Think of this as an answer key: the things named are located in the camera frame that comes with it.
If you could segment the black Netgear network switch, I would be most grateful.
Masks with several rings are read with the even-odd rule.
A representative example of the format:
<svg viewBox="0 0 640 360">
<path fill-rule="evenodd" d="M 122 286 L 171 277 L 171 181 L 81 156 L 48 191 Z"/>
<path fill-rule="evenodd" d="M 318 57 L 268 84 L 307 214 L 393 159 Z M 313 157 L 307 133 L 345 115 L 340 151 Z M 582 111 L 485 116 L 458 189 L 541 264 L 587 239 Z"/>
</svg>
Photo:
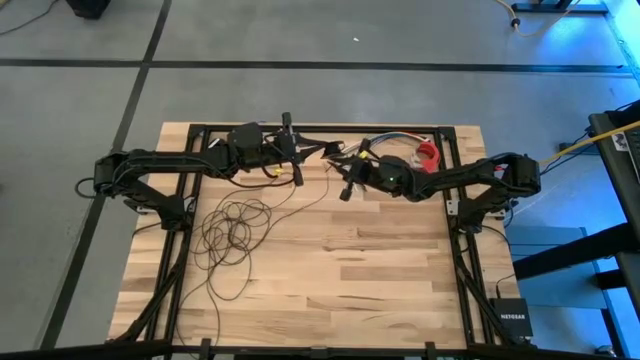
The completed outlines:
<svg viewBox="0 0 640 360">
<path fill-rule="evenodd" d="M 523 298 L 492 298 L 490 300 L 501 323 L 517 337 L 531 338 L 533 330 L 528 305 Z"/>
</svg>

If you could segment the black side desk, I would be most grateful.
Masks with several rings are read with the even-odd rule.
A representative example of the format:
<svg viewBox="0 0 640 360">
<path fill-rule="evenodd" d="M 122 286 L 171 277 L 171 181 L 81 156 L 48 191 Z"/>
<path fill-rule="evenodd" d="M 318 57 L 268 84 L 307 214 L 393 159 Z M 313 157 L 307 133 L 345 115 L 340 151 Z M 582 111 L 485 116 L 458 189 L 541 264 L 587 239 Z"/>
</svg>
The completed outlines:
<svg viewBox="0 0 640 360">
<path fill-rule="evenodd" d="M 602 290 L 624 288 L 634 306 L 634 319 L 640 323 L 640 129 L 631 141 L 638 145 L 638 158 L 618 151 L 613 136 L 625 133 L 626 126 L 640 128 L 640 99 L 616 110 L 589 116 L 592 138 L 613 184 L 626 220 L 593 235 L 579 238 L 514 262 L 518 280 L 537 278 L 574 265 L 614 256 L 617 270 L 596 273 L 595 285 Z"/>
</svg>

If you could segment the red tape dispenser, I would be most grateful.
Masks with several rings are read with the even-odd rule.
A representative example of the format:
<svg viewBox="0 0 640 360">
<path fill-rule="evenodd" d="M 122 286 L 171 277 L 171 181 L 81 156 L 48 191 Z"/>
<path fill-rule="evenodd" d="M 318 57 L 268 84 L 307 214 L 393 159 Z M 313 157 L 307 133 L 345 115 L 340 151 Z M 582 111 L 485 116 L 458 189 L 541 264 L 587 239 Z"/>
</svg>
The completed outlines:
<svg viewBox="0 0 640 360">
<path fill-rule="evenodd" d="M 415 154 L 419 166 L 424 172 L 434 173 L 438 170 L 441 155 L 438 147 L 433 142 L 421 142 Z"/>
</svg>

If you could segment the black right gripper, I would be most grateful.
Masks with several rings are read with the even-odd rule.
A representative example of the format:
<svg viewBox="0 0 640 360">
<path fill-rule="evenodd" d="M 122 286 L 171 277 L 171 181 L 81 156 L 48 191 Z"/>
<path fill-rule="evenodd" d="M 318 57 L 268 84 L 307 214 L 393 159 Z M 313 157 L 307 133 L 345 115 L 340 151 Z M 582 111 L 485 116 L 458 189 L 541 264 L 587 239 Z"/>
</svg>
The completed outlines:
<svg viewBox="0 0 640 360">
<path fill-rule="evenodd" d="M 369 139 L 363 139 L 355 155 L 328 160 L 328 164 L 334 167 L 345 181 L 339 198 L 349 201 L 354 186 L 361 185 L 392 197 L 404 197 L 415 202 L 415 172 L 397 156 L 377 156 L 371 151 L 371 144 Z"/>
</svg>

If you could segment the black stand base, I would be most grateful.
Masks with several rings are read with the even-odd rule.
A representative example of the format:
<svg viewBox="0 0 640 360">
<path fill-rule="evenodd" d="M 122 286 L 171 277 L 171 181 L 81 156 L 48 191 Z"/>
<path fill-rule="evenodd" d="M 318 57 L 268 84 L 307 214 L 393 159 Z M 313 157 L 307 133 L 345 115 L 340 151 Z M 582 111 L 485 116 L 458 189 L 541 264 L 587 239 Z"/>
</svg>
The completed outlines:
<svg viewBox="0 0 640 360">
<path fill-rule="evenodd" d="M 606 15 L 607 6 L 602 2 L 583 4 L 585 0 L 534 0 L 533 2 L 513 3 L 509 6 L 514 12 L 527 13 L 576 13 L 586 15 Z"/>
</svg>

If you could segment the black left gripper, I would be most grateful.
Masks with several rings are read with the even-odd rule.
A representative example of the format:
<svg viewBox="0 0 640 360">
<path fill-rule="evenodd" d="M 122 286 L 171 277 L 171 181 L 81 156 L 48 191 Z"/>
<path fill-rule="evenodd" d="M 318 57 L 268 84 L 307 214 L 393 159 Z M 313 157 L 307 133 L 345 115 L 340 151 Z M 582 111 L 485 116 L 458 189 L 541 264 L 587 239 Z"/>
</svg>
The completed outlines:
<svg viewBox="0 0 640 360">
<path fill-rule="evenodd" d="M 289 112 L 282 114 L 282 127 L 270 134 L 264 134 L 263 129 L 257 122 L 242 124 L 234 128 L 227 136 L 227 142 L 235 151 L 235 157 L 239 167 L 248 172 L 251 169 L 260 168 L 269 179 L 276 179 L 278 175 L 271 173 L 267 167 L 272 165 L 281 166 L 283 162 L 288 162 L 293 170 L 293 183 L 296 186 L 304 184 L 303 176 L 299 167 L 301 160 L 321 152 L 327 153 L 327 147 L 342 149 L 342 140 L 320 140 L 312 139 L 298 134 L 298 145 L 303 148 L 296 150 L 296 133 L 292 128 L 292 117 Z"/>
</svg>

